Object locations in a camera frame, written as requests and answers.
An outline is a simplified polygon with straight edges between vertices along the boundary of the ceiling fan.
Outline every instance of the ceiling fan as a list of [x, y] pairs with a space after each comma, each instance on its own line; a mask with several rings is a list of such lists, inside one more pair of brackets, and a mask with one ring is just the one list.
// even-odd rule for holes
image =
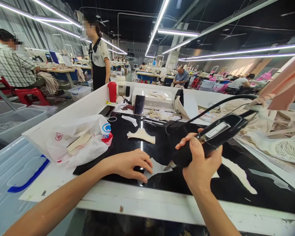
[[97, 20], [99, 23], [101, 23], [103, 26], [105, 26], [106, 27], [106, 25], [104, 24], [104, 23], [106, 23], [106, 22], [109, 22], [109, 20], [104, 20], [104, 21], [99, 21], [99, 20]]
[[230, 38], [230, 37], [234, 37], [234, 36], [239, 36], [239, 35], [245, 35], [247, 33], [242, 33], [242, 34], [220, 34], [222, 36], [225, 36], [225, 38], [223, 39], [227, 39], [227, 38]]
[[114, 34], [114, 33], [110, 33], [110, 34], [112, 34], [114, 37], [115, 36], [121, 36], [121, 34]]

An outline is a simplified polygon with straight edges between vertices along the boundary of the smartphone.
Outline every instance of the smartphone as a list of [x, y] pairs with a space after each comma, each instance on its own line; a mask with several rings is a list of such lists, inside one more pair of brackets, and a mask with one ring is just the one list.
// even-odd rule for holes
[[98, 113], [99, 115], [103, 115], [104, 117], [109, 117], [112, 111], [115, 109], [114, 106], [106, 106], [104, 109]]
[[135, 115], [143, 115], [144, 101], [145, 101], [145, 96], [142, 96], [142, 95], [136, 95], [135, 96], [133, 114], [135, 114]]

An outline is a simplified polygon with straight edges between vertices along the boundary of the red stool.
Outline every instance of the red stool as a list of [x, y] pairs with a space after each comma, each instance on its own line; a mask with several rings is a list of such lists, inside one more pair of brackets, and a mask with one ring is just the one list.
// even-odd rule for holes
[[8, 94], [12, 94], [12, 88], [13, 87], [11, 87], [9, 84], [8, 84], [8, 82], [6, 81], [6, 79], [3, 77], [3, 76], [1, 76], [1, 80], [0, 80], [0, 85], [4, 85], [4, 87], [1, 87], [0, 88], [0, 90], [1, 90], [1, 92], [4, 94], [4, 95], [8, 95]]
[[[49, 102], [46, 100], [46, 97], [43, 95], [40, 89], [16, 89], [16, 95], [19, 97], [20, 102], [26, 104], [27, 106], [32, 105], [33, 102], [40, 101], [40, 106], [50, 106]], [[28, 95], [35, 95], [38, 99], [30, 99]]]

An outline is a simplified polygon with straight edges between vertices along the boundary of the white shirt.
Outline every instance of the white shirt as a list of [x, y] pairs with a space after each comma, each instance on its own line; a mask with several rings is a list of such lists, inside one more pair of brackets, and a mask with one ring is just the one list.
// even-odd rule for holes
[[92, 44], [92, 60], [93, 63], [96, 66], [99, 67], [105, 67], [105, 57], [107, 57], [109, 59], [109, 52], [108, 52], [108, 48], [107, 48], [107, 44], [101, 40], [97, 46], [97, 50], [96, 53], [94, 53], [93, 50], [93, 44]]
[[232, 89], [239, 89], [244, 82], [248, 82], [248, 80], [246, 78], [238, 78], [237, 80], [229, 83], [228, 87]]

